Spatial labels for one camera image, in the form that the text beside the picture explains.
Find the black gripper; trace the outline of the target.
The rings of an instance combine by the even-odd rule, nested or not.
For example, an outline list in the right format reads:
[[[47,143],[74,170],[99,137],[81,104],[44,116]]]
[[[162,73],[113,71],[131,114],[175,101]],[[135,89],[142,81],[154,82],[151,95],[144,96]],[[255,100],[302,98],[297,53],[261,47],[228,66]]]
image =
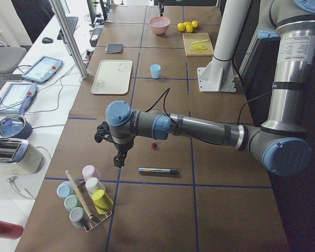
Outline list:
[[[122,133],[114,128],[110,128],[105,121],[97,126],[94,140],[97,143],[101,143],[105,140],[114,144],[118,154],[113,158],[113,163],[115,167],[118,168],[122,168],[124,166],[127,152],[133,148],[134,145],[134,136],[128,133]]]

